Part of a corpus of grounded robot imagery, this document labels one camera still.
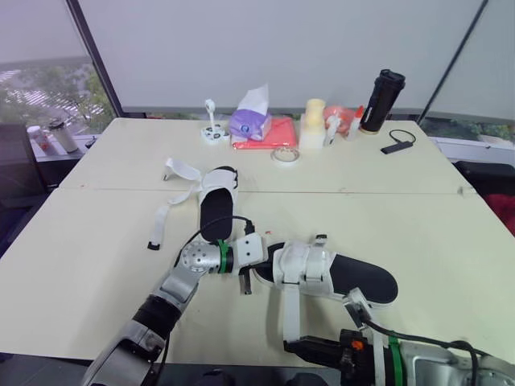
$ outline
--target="tape roll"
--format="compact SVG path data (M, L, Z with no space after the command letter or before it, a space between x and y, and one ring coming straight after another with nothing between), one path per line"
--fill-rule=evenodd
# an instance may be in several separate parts
M297 149L289 146L278 147L270 155L272 159L279 165L290 166L294 165L300 157Z

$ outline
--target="silver metal arm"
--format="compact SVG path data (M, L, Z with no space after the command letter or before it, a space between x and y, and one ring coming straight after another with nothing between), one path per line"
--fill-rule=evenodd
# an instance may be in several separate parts
M83 386L142 386L151 384L157 360L175 323L206 273L238 275L241 268L266 259L262 238L251 233L231 244L193 241L84 374Z

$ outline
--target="white bottle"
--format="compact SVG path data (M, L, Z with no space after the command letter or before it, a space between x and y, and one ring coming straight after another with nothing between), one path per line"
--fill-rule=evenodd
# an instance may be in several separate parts
M34 142L38 144L38 146L46 155L59 154L52 143L48 141L47 135L41 130L41 127L31 126L27 128L27 134L29 135L30 139L33 139Z
M300 118L299 149L322 149L325 139L325 122L323 109L325 102L310 99L306 103L306 113Z
M77 146L72 135L68 132L66 125L60 119L52 121L50 125L48 125L48 129L68 153L72 153L79 149L79 146Z

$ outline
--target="windowsill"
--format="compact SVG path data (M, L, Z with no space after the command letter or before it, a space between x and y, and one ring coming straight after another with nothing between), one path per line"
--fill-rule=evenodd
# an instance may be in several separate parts
M515 146L513 144L441 137L430 137L430 139L451 162L492 162L515 166Z
M69 159L80 159L88 151L88 148L85 146L86 143L93 139L93 135L74 135L73 139L79 146L79 149L74 151L73 153L67 153L66 150L61 146L61 144L54 138L50 137L50 143L56 148L59 154L57 155L47 155L45 154L41 148L31 140L32 151L34 151L34 156L37 162L49 162L49 161L65 161Z

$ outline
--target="red cloth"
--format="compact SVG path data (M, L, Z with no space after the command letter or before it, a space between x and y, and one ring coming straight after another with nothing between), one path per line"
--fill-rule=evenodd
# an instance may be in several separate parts
M487 195L484 201L515 236L515 196Z

